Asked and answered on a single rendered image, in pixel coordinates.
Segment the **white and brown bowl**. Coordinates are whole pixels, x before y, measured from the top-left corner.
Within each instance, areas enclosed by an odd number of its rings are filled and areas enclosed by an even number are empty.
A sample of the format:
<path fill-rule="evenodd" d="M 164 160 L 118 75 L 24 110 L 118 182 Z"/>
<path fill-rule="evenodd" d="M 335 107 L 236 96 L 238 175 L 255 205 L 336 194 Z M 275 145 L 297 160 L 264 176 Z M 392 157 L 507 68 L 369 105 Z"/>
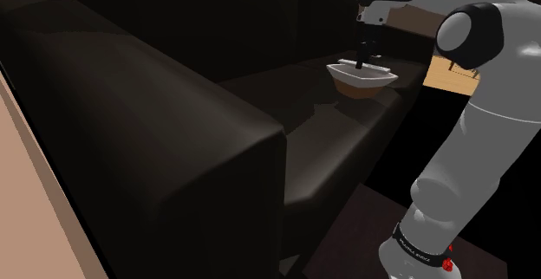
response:
<path fill-rule="evenodd" d="M 363 63 L 360 68 L 356 65 L 356 61 L 339 59 L 337 63 L 326 66 L 336 90 L 351 99 L 371 98 L 399 79 L 390 68 L 369 63 Z"/>

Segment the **dark brown leather sofa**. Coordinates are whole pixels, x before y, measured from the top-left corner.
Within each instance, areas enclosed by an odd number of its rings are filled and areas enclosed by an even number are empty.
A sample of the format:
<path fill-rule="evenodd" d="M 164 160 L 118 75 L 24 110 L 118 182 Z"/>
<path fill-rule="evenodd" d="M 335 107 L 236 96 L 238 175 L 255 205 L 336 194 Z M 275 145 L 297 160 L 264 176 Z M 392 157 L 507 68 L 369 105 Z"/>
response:
<path fill-rule="evenodd" d="M 0 0 L 0 71 L 113 279 L 315 279 L 315 251 L 419 93 L 339 94 L 356 0 Z"/>

